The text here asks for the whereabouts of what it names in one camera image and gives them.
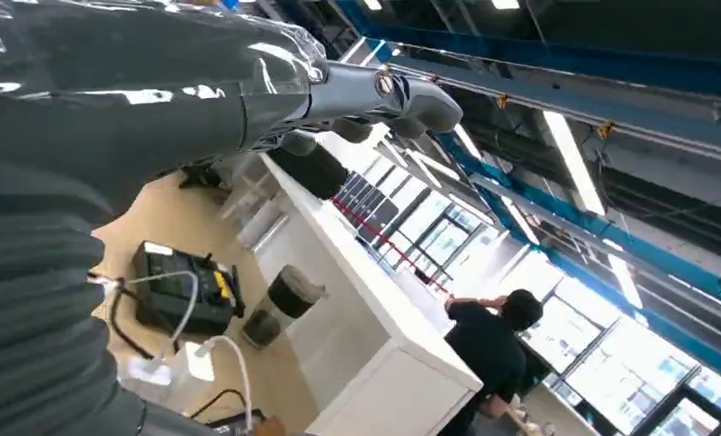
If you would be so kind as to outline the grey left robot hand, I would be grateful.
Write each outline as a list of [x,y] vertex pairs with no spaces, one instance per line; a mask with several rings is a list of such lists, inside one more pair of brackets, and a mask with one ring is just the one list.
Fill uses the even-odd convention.
[[376,123],[416,137],[461,116],[434,83],[331,61],[293,24],[175,1],[0,1],[0,217],[103,225],[160,175],[264,137],[358,142]]

